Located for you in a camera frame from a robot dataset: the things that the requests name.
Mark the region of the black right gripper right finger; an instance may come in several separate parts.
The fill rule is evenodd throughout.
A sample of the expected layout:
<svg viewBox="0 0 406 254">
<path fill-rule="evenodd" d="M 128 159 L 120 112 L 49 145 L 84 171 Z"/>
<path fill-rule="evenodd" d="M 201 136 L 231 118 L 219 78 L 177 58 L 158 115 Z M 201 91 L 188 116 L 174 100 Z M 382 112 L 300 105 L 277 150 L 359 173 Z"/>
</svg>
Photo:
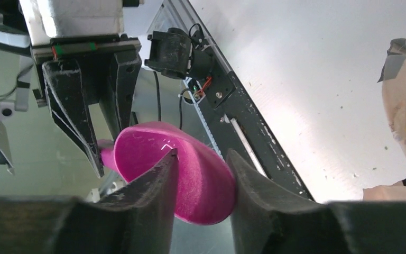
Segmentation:
<svg viewBox="0 0 406 254">
<path fill-rule="evenodd" d="M 406 253 L 406 202 L 319 204 L 264 177 L 235 150 L 236 253 Z"/>
</svg>

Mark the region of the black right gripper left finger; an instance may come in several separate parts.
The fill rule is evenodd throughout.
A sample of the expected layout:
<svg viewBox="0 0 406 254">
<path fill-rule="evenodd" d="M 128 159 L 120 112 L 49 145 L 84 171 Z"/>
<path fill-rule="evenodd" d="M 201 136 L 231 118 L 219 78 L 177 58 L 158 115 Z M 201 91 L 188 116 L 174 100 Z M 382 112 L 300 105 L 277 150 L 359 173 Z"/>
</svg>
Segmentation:
<svg viewBox="0 0 406 254">
<path fill-rule="evenodd" d="M 0 253 L 169 253 L 176 150 L 97 203 L 74 196 L 0 196 Z"/>
</svg>

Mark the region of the magenta plastic scoop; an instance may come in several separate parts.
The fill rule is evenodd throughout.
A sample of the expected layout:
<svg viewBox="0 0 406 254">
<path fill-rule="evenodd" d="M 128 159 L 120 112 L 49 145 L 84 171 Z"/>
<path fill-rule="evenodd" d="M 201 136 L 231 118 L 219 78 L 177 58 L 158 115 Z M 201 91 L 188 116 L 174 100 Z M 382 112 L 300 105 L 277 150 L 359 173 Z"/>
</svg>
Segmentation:
<svg viewBox="0 0 406 254">
<path fill-rule="evenodd" d="M 167 122 L 125 128 L 115 141 L 97 142 L 103 165 L 132 182 L 167 152 L 177 151 L 178 193 L 175 216 L 185 222 L 213 225 L 234 209 L 236 184 L 224 160 L 204 143 Z"/>
</svg>

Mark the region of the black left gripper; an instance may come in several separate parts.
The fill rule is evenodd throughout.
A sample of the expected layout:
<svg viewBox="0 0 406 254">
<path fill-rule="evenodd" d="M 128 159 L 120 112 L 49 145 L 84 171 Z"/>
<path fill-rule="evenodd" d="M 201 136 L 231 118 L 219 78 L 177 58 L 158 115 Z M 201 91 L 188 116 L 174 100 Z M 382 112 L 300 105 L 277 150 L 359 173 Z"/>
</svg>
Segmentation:
<svg viewBox="0 0 406 254">
<path fill-rule="evenodd" d="M 20 1 L 31 40 L 31 55 L 42 64 L 48 107 L 55 124 L 86 155 L 93 171 L 102 178 L 104 166 L 76 57 L 91 52 L 115 51 L 100 108 L 110 134 L 116 139 L 131 123 L 135 86 L 142 60 L 138 38 L 110 41 L 124 32 L 125 7 L 141 1 L 63 0 Z"/>
</svg>

